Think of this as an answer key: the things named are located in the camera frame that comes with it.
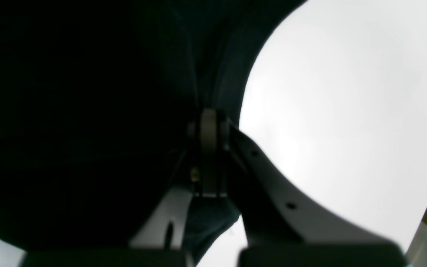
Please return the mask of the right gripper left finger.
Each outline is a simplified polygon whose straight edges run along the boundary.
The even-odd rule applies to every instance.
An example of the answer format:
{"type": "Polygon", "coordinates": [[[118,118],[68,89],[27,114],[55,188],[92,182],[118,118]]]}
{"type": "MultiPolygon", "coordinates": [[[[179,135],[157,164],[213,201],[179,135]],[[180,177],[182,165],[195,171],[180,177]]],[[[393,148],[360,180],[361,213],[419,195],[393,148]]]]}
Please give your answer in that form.
{"type": "Polygon", "coordinates": [[[130,239],[133,267],[193,267],[183,250],[185,227],[194,197],[218,196],[218,113],[205,109],[188,123],[181,150],[162,198],[130,239]]]}

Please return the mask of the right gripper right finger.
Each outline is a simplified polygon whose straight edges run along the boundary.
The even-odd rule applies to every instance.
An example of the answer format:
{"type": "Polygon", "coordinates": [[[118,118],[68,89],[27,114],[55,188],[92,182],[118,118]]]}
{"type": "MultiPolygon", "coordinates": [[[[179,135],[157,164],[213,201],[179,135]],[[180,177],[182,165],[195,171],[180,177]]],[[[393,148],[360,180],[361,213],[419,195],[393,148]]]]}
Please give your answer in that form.
{"type": "Polygon", "coordinates": [[[222,191],[242,213],[239,267],[406,267],[397,244],[334,214],[294,186],[222,111],[222,191]]]}

